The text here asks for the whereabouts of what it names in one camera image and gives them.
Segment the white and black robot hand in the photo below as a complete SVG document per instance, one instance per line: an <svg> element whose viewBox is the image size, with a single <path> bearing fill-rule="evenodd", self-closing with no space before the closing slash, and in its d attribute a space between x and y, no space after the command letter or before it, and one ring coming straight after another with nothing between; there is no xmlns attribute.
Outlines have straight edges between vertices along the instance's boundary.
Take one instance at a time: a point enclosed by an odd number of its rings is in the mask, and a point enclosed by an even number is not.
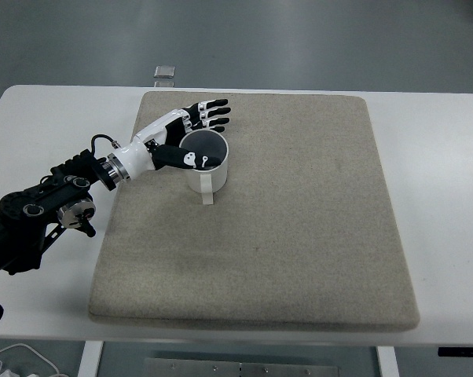
<svg viewBox="0 0 473 377"><path fill-rule="evenodd" d="M221 157L181 148L184 137L197 130L221 133L231 112L226 99L197 102L187 108L174 109L133 136L131 143L109 156L126 179L135 179L147 170L165 166L180 169L217 167Z"/></svg>

